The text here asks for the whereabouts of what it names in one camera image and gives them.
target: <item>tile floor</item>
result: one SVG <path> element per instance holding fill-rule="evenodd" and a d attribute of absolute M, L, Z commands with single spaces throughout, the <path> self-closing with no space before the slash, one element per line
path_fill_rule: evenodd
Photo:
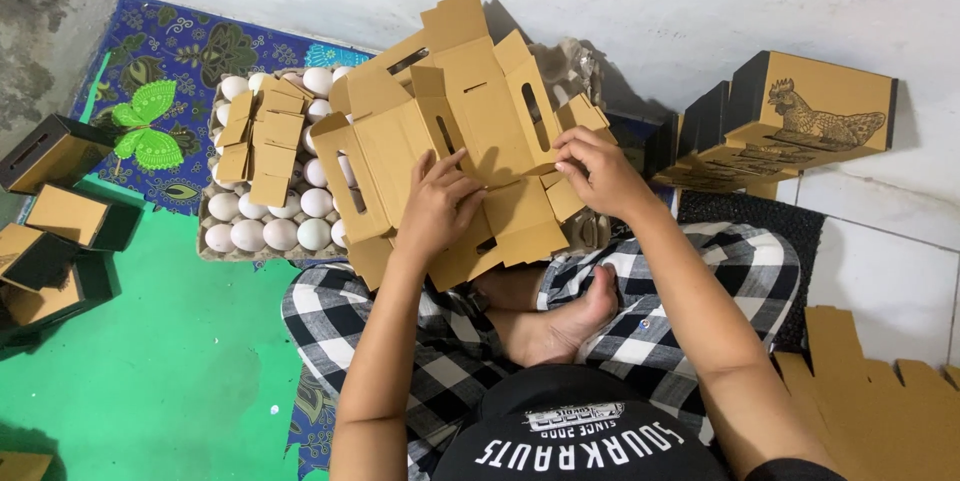
<path fill-rule="evenodd" d="M 829 168 L 776 199 L 828 216 L 809 303 L 851 310 L 866 357 L 960 365 L 960 207 Z"/>

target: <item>black and white checkered fabric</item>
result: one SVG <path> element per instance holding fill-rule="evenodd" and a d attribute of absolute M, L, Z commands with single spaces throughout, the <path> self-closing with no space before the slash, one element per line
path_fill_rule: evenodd
<path fill-rule="evenodd" d="M 793 248 L 780 236 L 749 225 L 701 223 L 682 229 L 769 344 L 797 291 L 800 265 Z M 555 309 L 580 297 L 594 279 L 593 267 L 613 264 L 620 311 L 581 347 L 577 362 L 627 381 L 707 443 L 714 430 L 696 392 L 696 376 L 631 235 L 621 226 L 607 248 L 552 262 L 537 308 Z M 486 390 L 521 369 L 506 359 L 497 331 L 483 314 L 482 297 L 460 290 L 438 292 L 429 285 L 423 291 L 407 400 L 408 477 L 418 480 L 430 478 L 460 421 Z M 346 264 L 308 268 L 284 295 L 282 314 L 297 351 L 334 400 L 340 397 L 372 305 L 372 295 Z"/>

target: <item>black rubber mat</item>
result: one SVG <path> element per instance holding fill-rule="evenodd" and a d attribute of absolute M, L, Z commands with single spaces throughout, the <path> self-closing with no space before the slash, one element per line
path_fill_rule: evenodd
<path fill-rule="evenodd" d="M 776 333 L 777 349 L 802 346 L 807 320 L 804 307 L 810 287 L 813 261 L 817 257 L 820 232 L 827 217 L 786 203 L 753 197 L 745 193 L 706 193 L 683 191 L 679 199 L 677 221 L 745 223 L 780 234 L 793 245 L 801 266 L 799 289 L 783 326 Z"/>

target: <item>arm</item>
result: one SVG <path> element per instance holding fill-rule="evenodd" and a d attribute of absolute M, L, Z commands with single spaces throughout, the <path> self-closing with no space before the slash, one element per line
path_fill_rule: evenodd
<path fill-rule="evenodd" d="M 622 218 L 636 234 L 673 332 L 700 378 L 710 422 L 738 478 L 777 458 L 835 468 L 794 410 L 750 322 L 623 152 L 585 128 L 564 132 L 554 146 L 559 149 L 557 169 L 583 202 Z"/>
<path fill-rule="evenodd" d="M 376 302 L 337 405 L 330 478 L 407 478 L 406 406 L 413 375 L 421 287 L 430 261 L 467 229 L 486 192 L 454 169 L 461 150 L 412 172 L 410 197 Z"/>

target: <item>green floor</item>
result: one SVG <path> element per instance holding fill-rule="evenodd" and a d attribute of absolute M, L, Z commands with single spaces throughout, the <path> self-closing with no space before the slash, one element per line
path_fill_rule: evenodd
<path fill-rule="evenodd" d="M 203 262 L 196 232 L 145 213 L 114 259 L 122 293 L 0 361 L 0 449 L 55 449 L 45 480 L 295 481 L 301 361 L 280 303 L 297 270 Z"/>

